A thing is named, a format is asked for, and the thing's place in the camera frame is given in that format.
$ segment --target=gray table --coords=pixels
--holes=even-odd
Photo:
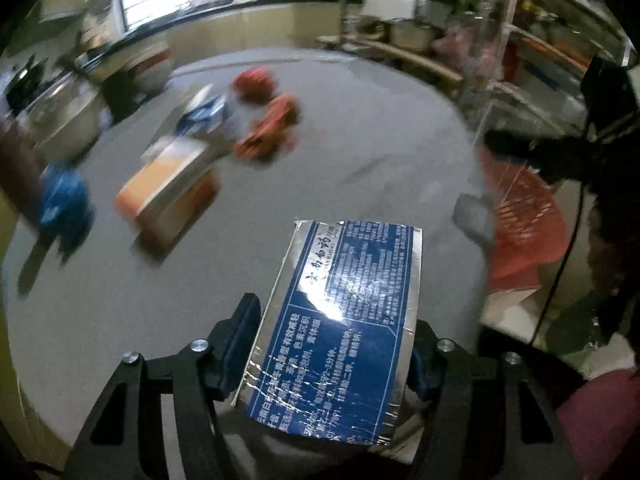
[[[166,259],[153,260],[114,210],[114,196],[140,168],[140,155],[177,103],[178,89],[196,80],[224,89],[256,63],[271,68],[280,89],[300,99],[299,144],[271,166],[218,161],[216,201]],[[421,227],[418,316],[439,336],[471,348],[486,274],[473,230],[484,234],[481,241],[491,232],[489,213],[473,206],[483,186],[471,143],[446,98],[364,60],[262,49],[182,68],[164,94],[103,134],[81,166],[97,216],[66,264],[55,248],[41,254],[30,229],[18,226],[2,278],[15,370],[28,399],[73,443],[124,351],[171,354],[230,316],[245,291],[266,302],[295,219]],[[465,207],[461,194],[471,199]],[[455,209],[467,234],[452,220]],[[267,434],[228,403],[217,408],[230,448],[252,478],[299,476],[352,453],[348,446],[336,450],[332,443]],[[175,425],[166,439],[179,478]]]

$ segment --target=kitchen counter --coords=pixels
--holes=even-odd
[[[361,6],[363,5],[364,0],[348,0],[348,4]],[[124,38],[119,41],[116,41],[111,46],[109,46],[105,52],[101,53],[99,56],[95,57],[88,63],[84,65],[85,69],[94,70],[101,63],[104,63],[110,57],[113,57],[115,54],[122,52],[124,50],[130,50],[130,47],[134,47],[137,44],[143,43],[145,40],[153,39],[155,36],[160,36],[164,32],[168,32],[173,28],[185,26],[185,25],[193,25],[194,22],[201,20],[211,20],[217,16],[221,16],[222,14],[228,15],[233,12],[241,12],[248,11],[253,9],[260,9],[263,7],[269,6],[284,6],[284,5],[293,5],[293,4],[335,4],[338,5],[338,0],[254,0],[250,2],[241,2],[238,4],[226,4],[220,6],[213,6],[204,9],[196,9],[196,10],[185,10],[174,12],[172,14],[168,14],[167,16],[162,16],[152,22],[145,23],[141,27],[136,30],[126,34]],[[334,22],[335,27],[338,27],[338,15],[336,17],[332,16],[332,22]],[[279,45],[260,45],[260,46],[279,46]],[[224,54],[225,52],[216,52],[215,54]],[[188,62],[196,61],[196,59],[190,59]],[[183,63],[178,60],[178,65],[182,65]]]

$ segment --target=cardboard box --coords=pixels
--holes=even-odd
[[[178,138],[127,182],[115,205],[140,227],[145,240],[168,248],[219,188],[208,144]]]

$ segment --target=orange toy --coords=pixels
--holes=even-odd
[[[279,147],[292,150],[296,139],[288,126],[298,122],[298,103],[291,94],[282,94],[269,103],[267,116],[254,124],[254,132],[234,145],[234,153],[246,160],[270,156]]]
[[[256,66],[239,73],[233,81],[233,87],[245,101],[263,103],[271,98],[276,81],[271,72]]]

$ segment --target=metal screw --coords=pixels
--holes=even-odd
[[[209,342],[206,339],[196,339],[191,343],[191,350],[194,352],[204,352],[209,348]]]
[[[138,360],[139,357],[140,354],[138,352],[124,352],[124,354],[122,354],[122,362],[127,365],[132,365]]]
[[[516,354],[516,352],[505,352],[502,358],[510,365],[519,365],[522,362],[522,357]]]
[[[443,352],[453,352],[456,344],[451,339],[441,339],[438,341],[438,348]]]

